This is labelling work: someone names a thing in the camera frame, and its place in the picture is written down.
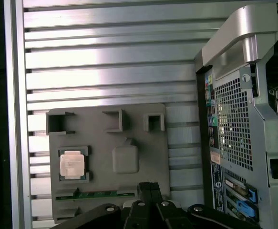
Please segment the barcode sticker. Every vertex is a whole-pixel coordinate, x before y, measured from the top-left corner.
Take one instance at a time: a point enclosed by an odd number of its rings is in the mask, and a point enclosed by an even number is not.
[[[220,154],[214,151],[210,151],[210,152],[211,152],[211,161],[220,165]]]

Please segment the blue latch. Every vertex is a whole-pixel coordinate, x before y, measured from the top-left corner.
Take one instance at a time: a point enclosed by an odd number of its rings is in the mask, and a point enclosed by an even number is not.
[[[252,207],[250,207],[245,201],[237,200],[237,210],[245,213],[250,217],[255,217],[255,211]]]
[[[251,197],[249,197],[249,199],[253,202],[253,203],[257,203],[257,196],[256,196],[256,194],[255,194],[255,192],[254,191],[252,191],[252,190],[250,190],[249,189],[249,192],[251,193]]]

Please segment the ventilation grille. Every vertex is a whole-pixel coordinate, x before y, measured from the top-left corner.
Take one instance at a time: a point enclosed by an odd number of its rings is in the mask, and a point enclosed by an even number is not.
[[[240,79],[215,89],[221,157],[253,171],[247,92]]]
[[[246,179],[243,179],[242,177],[240,177],[239,175],[236,175],[235,173],[231,172],[230,170],[227,170],[225,168],[225,173],[227,173],[228,175],[230,175],[230,177],[235,178],[236,180],[239,180],[243,183],[246,183]]]

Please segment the green circuit board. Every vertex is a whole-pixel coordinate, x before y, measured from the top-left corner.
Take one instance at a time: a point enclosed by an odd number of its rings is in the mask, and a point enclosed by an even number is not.
[[[76,200],[76,199],[91,199],[91,198],[110,198],[110,197],[134,197],[134,193],[118,194],[117,191],[75,192],[73,196],[57,197],[56,200]]]

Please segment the computer case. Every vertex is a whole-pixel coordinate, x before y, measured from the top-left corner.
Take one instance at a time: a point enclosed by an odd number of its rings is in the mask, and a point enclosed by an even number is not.
[[[195,67],[205,204],[278,229],[278,4],[235,11]]]

